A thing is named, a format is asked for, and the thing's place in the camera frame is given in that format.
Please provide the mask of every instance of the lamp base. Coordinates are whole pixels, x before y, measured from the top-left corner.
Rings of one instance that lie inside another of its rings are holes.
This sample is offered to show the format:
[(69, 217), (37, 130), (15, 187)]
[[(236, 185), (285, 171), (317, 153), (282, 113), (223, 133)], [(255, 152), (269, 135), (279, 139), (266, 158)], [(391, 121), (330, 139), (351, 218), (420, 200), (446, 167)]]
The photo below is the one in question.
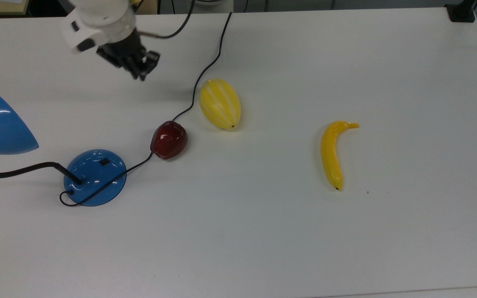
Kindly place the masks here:
[[(79, 203), (108, 181), (122, 174), (126, 170), (126, 166), (117, 154), (104, 149), (95, 149), (78, 155), (67, 169), (83, 181), (81, 185), (78, 185), (68, 177), (64, 177), (65, 190), (73, 191), (69, 197), (75, 203)], [(81, 205), (99, 206), (106, 204), (121, 192), (125, 182), (126, 174)]]

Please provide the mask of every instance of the desk lamp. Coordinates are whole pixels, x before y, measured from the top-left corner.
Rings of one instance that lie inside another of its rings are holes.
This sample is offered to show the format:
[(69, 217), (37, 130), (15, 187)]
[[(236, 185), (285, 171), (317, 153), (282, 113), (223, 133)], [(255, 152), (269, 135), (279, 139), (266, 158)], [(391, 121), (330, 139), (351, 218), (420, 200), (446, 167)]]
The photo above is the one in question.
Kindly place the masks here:
[[(38, 142), (27, 125), (0, 97), (0, 154), (20, 154), (37, 148)], [(65, 193), (76, 202), (74, 206), (105, 204), (121, 192), (126, 181), (124, 162), (117, 154), (104, 149), (90, 150), (78, 155), (68, 168), (56, 162), (44, 162), (0, 173), (0, 178), (13, 177), (40, 168), (55, 168), (64, 174)], [(120, 177), (105, 187), (117, 176)]]

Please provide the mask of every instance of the red apple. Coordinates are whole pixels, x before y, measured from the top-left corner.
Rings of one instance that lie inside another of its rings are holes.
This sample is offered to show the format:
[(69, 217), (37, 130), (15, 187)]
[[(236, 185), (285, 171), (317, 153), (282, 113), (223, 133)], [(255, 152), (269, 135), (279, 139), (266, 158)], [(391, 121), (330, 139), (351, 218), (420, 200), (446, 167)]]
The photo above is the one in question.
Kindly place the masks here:
[(174, 121), (167, 121), (154, 132), (150, 151), (163, 160), (171, 159), (185, 149), (187, 139), (185, 128)]

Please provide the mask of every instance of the striped melon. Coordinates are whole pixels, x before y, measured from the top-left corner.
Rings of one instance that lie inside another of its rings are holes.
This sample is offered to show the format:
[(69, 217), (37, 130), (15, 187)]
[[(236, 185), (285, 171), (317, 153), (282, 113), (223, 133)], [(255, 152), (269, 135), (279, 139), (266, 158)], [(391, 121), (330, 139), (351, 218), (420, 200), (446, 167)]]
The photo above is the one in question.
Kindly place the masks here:
[(239, 97), (223, 79), (205, 81), (198, 102), (207, 119), (220, 128), (229, 130), (240, 120)]

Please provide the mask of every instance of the lamp switch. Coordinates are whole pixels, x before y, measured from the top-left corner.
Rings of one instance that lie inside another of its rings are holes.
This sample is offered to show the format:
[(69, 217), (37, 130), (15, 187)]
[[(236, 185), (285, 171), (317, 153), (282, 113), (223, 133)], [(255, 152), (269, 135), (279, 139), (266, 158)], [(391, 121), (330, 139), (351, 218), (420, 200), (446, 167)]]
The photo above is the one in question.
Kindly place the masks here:
[(106, 164), (109, 164), (109, 163), (110, 163), (109, 159), (103, 159), (99, 162), (99, 164), (101, 164), (101, 166), (106, 166)]

